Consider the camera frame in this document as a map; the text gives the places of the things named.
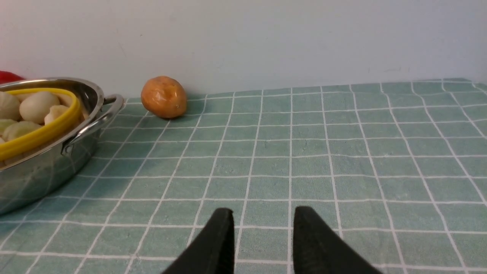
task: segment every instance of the pot handle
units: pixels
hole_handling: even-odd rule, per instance
[[[125,100],[119,94],[109,95],[105,97],[103,105],[112,104],[109,110],[107,110],[102,116],[98,117],[92,123],[88,124],[86,127],[82,128],[76,135],[67,139],[63,143],[63,148],[61,153],[69,153],[71,146],[83,139],[84,137],[90,135],[91,133],[103,128],[108,122],[110,122],[113,117],[122,109]]]

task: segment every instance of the yellow container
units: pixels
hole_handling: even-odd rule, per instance
[[[22,102],[33,93],[40,91],[53,93],[59,98],[61,104],[69,107],[69,109],[48,125],[12,141],[0,144],[0,168],[56,142],[83,120],[81,104],[76,95],[70,91],[57,88],[31,88],[7,91],[7,93],[14,95]]]

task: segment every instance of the red object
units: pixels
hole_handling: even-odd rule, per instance
[[[25,78],[18,76],[17,74],[13,74],[8,71],[1,71],[0,70],[0,85],[25,80]]]

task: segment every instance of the peeled garlic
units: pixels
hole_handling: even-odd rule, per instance
[[[10,93],[0,92],[0,119],[19,120],[20,102]]]
[[[11,120],[11,119],[0,119],[0,137],[3,136],[3,132],[7,127],[10,125],[13,125],[17,123],[17,121]]]
[[[42,124],[52,106],[60,105],[59,98],[48,92],[40,91],[29,96],[20,104],[20,115],[25,121]]]
[[[8,126],[3,132],[2,138],[3,140],[9,142],[41,127],[42,126],[30,121],[21,121]]]
[[[59,116],[63,115],[66,111],[68,111],[69,107],[59,105],[59,106],[52,106],[49,110],[49,114],[46,115],[44,118],[44,125],[52,123],[56,120]]]

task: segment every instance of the orange fruit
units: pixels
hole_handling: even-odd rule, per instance
[[[172,119],[186,112],[187,97],[181,84],[167,76],[149,79],[140,94],[142,105],[163,119]]]

